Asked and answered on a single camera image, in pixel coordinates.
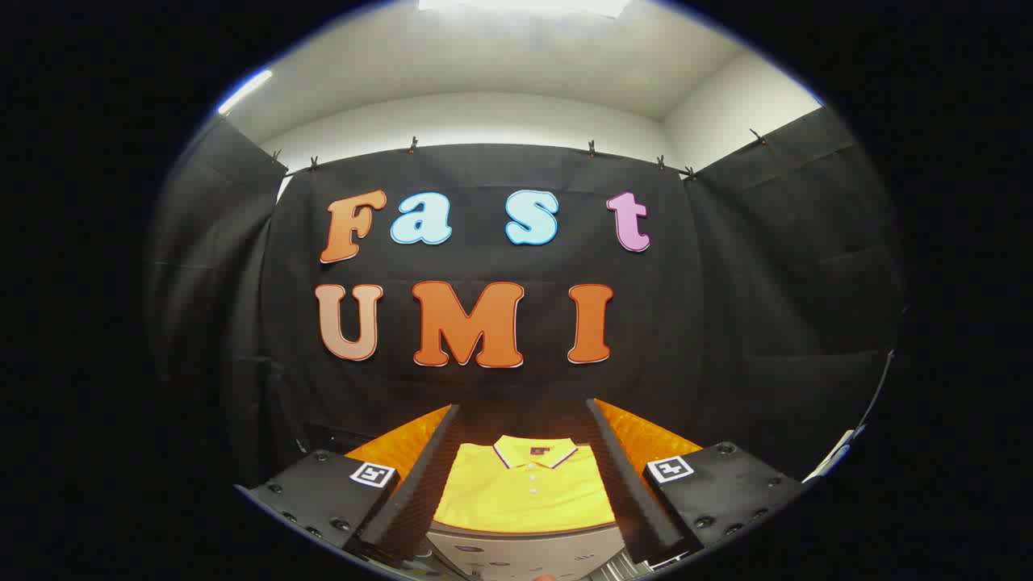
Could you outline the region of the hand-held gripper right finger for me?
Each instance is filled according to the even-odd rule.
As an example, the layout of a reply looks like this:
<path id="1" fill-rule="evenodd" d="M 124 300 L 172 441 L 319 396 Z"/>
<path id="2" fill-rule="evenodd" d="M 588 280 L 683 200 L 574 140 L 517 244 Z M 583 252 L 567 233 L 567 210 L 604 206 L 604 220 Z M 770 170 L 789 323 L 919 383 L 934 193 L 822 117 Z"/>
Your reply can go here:
<path id="1" fill-rule="evenodd" d="M 742 446 L 683 445 L 674 433 L 588 399 L 594 449 L 625 548 L 649 565 L 712 553 L 800 499 L 805 484 Z"/>

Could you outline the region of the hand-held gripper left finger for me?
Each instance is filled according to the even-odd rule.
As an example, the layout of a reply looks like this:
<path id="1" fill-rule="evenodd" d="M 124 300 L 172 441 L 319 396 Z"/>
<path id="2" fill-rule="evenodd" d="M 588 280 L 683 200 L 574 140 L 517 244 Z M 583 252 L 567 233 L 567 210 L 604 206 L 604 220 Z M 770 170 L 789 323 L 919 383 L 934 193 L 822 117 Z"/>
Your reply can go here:
<path id="1" fill-rule="evenodd" d="M 460 405 L 376 439 L 358 458 L 314 449 L 265 482 L 236 485 L 248 504 L 340 555 L 401 565 L 414 558 L 462 440 Z"/>

